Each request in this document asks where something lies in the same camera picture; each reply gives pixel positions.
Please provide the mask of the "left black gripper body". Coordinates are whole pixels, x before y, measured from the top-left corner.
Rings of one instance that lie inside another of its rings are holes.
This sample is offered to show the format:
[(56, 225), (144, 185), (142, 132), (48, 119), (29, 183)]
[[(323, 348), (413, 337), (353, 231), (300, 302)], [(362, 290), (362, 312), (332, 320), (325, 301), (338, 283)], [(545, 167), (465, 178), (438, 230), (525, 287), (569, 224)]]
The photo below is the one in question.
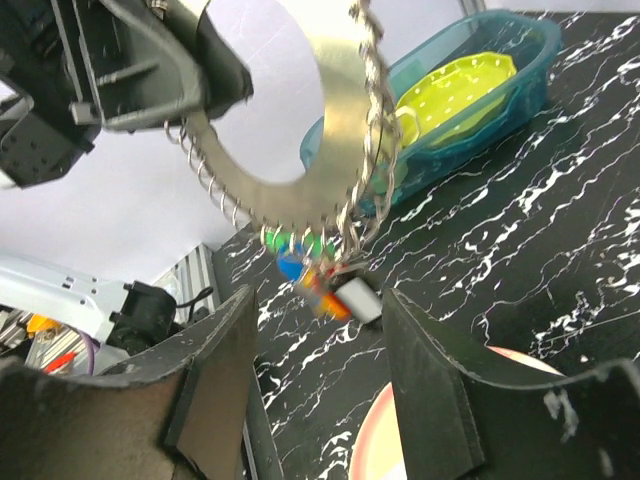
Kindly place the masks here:
[(72, 1), (1, 3), (1, 186), (27, 188), (66, 175), (100, 132), (74, 106), (92, 106)]

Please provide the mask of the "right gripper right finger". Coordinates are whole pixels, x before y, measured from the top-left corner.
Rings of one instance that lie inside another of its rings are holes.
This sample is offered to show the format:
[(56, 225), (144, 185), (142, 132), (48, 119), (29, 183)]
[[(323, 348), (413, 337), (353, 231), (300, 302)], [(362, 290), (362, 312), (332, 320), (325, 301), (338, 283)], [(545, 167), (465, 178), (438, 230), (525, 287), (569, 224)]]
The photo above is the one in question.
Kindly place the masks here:
[(537, 370), (439, 322), (401, 292), (382, 321), (411, 479), (635, 479), (639, 371)]

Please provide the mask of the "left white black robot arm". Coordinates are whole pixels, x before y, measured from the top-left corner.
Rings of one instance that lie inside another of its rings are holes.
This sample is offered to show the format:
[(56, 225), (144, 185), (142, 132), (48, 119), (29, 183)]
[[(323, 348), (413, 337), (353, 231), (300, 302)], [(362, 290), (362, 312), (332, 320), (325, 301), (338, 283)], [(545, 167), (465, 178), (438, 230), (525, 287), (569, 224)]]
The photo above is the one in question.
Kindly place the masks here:
[[(215, 119), (253, 92), (204, 1), (5, 1), (1, 85), (5, 189), (62, 178), (103, 130)], [(159, 288), (7, 253), (1, 301), (122, 349), (163, 341), (176, 310)]]

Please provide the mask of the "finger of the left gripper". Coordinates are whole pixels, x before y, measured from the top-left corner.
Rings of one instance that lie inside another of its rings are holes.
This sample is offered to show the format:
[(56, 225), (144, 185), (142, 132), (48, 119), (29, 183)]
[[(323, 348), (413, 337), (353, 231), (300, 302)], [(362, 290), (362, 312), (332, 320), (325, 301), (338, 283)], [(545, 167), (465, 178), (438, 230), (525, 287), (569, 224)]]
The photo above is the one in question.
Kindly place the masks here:
[(251, 75), (218, 35), (205, 1), (55, 1), (70, 114), (127, 131), (221, 117), (253, 93)]

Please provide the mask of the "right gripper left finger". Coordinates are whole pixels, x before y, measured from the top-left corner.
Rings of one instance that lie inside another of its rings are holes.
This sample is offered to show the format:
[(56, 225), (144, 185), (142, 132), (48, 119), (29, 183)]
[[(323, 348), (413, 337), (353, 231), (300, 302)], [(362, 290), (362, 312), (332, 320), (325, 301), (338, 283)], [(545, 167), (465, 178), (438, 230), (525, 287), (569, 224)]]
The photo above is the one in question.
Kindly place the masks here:
[(5, 479), (279, 479), (254, 359), (257, 298), (213, 314), (98, 376), (1, 362)]

